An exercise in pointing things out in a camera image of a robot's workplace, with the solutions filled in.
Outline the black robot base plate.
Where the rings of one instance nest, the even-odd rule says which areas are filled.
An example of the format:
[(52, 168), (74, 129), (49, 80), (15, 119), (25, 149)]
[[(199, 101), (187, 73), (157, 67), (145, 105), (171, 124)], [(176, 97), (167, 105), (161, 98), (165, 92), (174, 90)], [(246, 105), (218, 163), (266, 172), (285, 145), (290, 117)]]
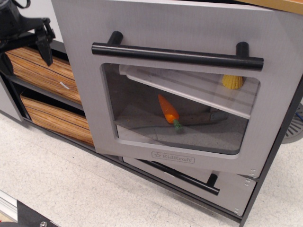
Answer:
[(1, 227), (59, 227), (52, 220), (41, 215), (24, 203), (16, 200), (13, 203), (0, 202), (0, 212), (7, 215), (13, 222), (2, 221)]

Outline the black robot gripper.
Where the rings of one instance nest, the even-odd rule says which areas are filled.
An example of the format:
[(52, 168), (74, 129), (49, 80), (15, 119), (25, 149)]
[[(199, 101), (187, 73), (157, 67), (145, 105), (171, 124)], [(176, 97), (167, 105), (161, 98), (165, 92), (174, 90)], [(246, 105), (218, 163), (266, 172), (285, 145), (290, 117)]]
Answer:
[(13, 16), (12, 14), (0, 15), (0, 72), (5, 76), (14, 75), (14, 70), (6, 51), (14, 50), (28, 45), (36, 45), (47, 66), (52, 65), (53, 56), (50, 43), (55, 38), (50, 27), (50, 19), (27, 18)]

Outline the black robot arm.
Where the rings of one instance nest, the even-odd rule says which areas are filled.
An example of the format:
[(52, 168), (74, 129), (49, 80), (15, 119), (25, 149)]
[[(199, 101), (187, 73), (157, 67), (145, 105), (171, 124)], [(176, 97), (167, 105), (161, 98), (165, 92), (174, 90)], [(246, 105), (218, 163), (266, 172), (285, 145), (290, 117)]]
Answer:
[(6, 52), (25, 46), (36, 45), (47, 66), (53, 63), (50, 43), (55, 38), (55, 33), (50, 27), (50, 19), (27, 18), (18, 10), (28, 8), (30, 4), (29, 0), (25, 6), (15, 0), (0, 2), (0, 73), (2, 75), (11, 76), (14, 73)]

